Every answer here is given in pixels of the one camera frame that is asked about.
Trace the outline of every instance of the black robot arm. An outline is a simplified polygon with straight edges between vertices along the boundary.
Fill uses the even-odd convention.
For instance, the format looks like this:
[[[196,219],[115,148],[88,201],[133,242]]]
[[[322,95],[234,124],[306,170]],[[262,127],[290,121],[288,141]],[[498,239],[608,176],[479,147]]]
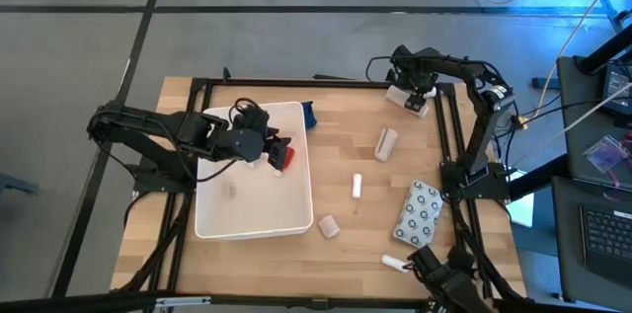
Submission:
[[[88,134],[100,145],[122,143],[143,156],[140,165],[127,166],[140,192],[192,190],[199,182],[198,159],[252,162],[265,152],[268,162],[282,170],[289,139],[268,127],[268,113],[248,99],[237,100],[231,116],[233,111],[229,120],[197,112],[161,115],[111,101],[92,116]],[[168,139],[174,149],[148,135]]]
[[[389,71],[387,81],[412,92],[406,104],[417,109],[427,101],[423,95],[438,85],[438,74],[452,76],[465,83],[476,122],[465,152],[455,162],[441,166],[443,190],[449,194],[459,192],[466,198],[507,194],[504,167],[489,163],[485,154],[501,115],[514,102],[512,87],[498,69],[487,61],[442,55],[431,47],[412,53],[406,46],[400,45],[390,61],[393,69]],[[480,192],[479,187],[485,187],[487,191]]]

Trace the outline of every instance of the wooden tabletop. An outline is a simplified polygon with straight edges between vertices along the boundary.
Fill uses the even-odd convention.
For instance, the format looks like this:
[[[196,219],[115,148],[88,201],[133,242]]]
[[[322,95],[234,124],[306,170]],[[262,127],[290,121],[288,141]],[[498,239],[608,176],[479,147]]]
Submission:
[[[191,78],[166,78],[158,112],[183,110],[191,82]],[[465,87],[458,84],[456,91],[467,141],[475,116]],[[231,106],[239,97],[261,104],[314,101],[318,124],[307,135],[314,224],[300,235],[207,240],[196,236],[192,210],[177,291],[285,297],[429,297],[412,274],[400,274],[382,265],[380,257],[388,254],[405,260],[415,250],[392,237],[411,182],[421,180],[440,189],[441,150],[435,108],[431,105],[428,114],[419,118],[386,101],[384,95],[385,90],[350,88],[214,87],[212,107]],[[443,104],[451,149],[456,149],[447,102]],[[388,162],[380,163],[373,158],[373,149],[385,126],[397,130],[400,137]],[[359,202],[351,198],[353,173],[362,174]],[[165,201],[165,194],[152,194],[131,211],[112,288],[127,283],[154,249]],[[476,203],[488,256],[512,288],[525,294],[507,215],[493,201]],[[329,240],[317,225],[328,214],[341,226],[340,234]],[[453,244],[450,211],[445,205],[431,248],[445,261]],[[170,254],[166,258],[159,286],[163,288]]]

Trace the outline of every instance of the white tray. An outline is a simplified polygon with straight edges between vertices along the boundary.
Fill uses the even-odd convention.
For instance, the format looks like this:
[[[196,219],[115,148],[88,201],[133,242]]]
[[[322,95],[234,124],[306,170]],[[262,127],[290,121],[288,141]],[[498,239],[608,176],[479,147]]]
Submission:
[[[268,112],[268,125],[291,137],[294,157],[282,177],[274,174],[267,155],[250,168],[238,161],[213,180],[197,184],[196,234],[205,239],[252,239],[304,233],[314,220],[307,137],[303,107],[298,102],[260,105]],[[206,114],[228,119],[230,108]],[[197,176],[204,178],[226,165],[197,162]]]

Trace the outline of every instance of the desk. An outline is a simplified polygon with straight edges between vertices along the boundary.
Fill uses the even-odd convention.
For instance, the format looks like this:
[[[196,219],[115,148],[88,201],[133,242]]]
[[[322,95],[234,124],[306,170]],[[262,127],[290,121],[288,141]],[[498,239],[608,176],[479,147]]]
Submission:
[[[560,57],[557,65],[563,106],[599,98],[597,94],[599,76],[589,76],[580,72],[572,57]],[[564,126],[569,126],[594,106],[595,103],[587,103],[563,110]],[[597,170],[588,161],[584,151],[608,134],[616,139],[623,139],[627,132],[627,129],[614,127],[612,117],[602,112],[591,114],[565,134],[567,150],[565,155],[511,182],[512,196],[529,194],[548,186],[552,176],[614,187],[614,182],[608,173],[603,174]],[[620,188],[632,191],[632,171],[627,162],[622,161],[611,170],[619,180]]]
[[[166,78],[157,111],[169,114],[185,109],[191,84],[191,78]],[[464,85],[456,86],[467,141],[475,116]],[[314,225],[301,235],[244,241],[201,240],[189,225],[177,291],[390,301],[428,298],[429,293],[412,274],[400,274],[380,264],[380,256],[405,259],[414,251],[391,236],[411,182],[419,179],[440,188],[435,108],[431,105],[429,113],[418,118],[386,101],[384,94],[383,89],[364,88],[213,87],[212,107],[230,106],[238,97],[258,103],[314,101],[318,124],[307,138]],[[379,163],[373,158],[373,149],[384,126],[396,129],[400,138],[389,161]],[[447,128],[455,149],[452,127]],[[363,176],[359,202],[351,198],[355,172]],[[127,283],[154,249],[165,197],[151,194],[131,211],[112,288]],[[490,200],[477,200],[477,206],[488,256],[513,289],[525,294],[507,215]],[[333,214],[342,228],[331,240],[322,236],[316,224],[328,214]],[[446,206],[431,247],[445,261],[453,244]],[[163,263],[159,288],[165,287],[169,257],[167,254]]]
[[[599,77],[577,70],[573,58],[558,59],[558,77],[562,105],[598,98]],[[563,110],[564,126],[573,123],[594,105],[589,103]],[[603,187],[614,186],[612,178],[598,171],[586,159],[584,151],[607,134],[623,139],[627,132],[626,129],[614,127],[612,117],[595,112],[566,133],[567,154],[510,183],[512,196],[553,185],[558,260],[564,297],[623,310],[632,305],[632,301],[625,298],[630,296],[631,290],[593,274],[584,266],[579,204],[583,202],[612,207],[612,203],[601,196]],[[627,162],[615,165],[612,171],[621,182],[621,188],[632,190],[632,171]],[[595,191],[598,196],[591,196]],[[628,204],[620,203],[617,206],[627,207]]]
[[[582,229],[578,225],[580,205],[603,205],[603,188],[563,178],[553,178],[551,183],[564,298],[629,311],[632,307],[630,289],[594,274],[584,266]],[[618,205],[621,210],[632,212],[632,203]]]

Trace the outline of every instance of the concrete floor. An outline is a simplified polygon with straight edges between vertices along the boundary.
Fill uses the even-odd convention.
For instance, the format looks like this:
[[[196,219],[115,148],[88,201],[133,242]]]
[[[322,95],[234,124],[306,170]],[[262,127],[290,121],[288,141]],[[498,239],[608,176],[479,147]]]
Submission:
[[[144,5],[147,0],[0,0],[0,5]],[[516,0],[515,7],[586,7],[592,0]],[[611,0],[615,9],[632,0]],[[158,5],[489,6],[482,0],[158,0]],[[139,14],[0,14],[0,172],[38,182],[36,196],[0,197],[0,300],[44,297],[54,280],[96,147],[85,125],[97,105],[113,98],[140,21]],[[309,78],[314,73],[362,78],[371,56],[400,43],[433,46],[452,55],[493,62],[514,86],[525,112],[539,93],[528,85],[545,77],[578,22],[577,16],[385,14],[161,14],[154,15],[127,103],[153,109],[165,76]],[[588,18],[567,55],[586,54],[614,35],[603,17]],[[385,64],[371,73],[381,78]],[[512,161],[551,130],[551,115],[516,135]],[[520,163],[530,170],[564,151]],[[125,161],[137,156],[115,148]],[[110,162],[84,241],[70,294],[105,292],[130,200],[131,179]],[[520,254],[529,295],[546,300],[559,282],[531,279],[544,259]]]

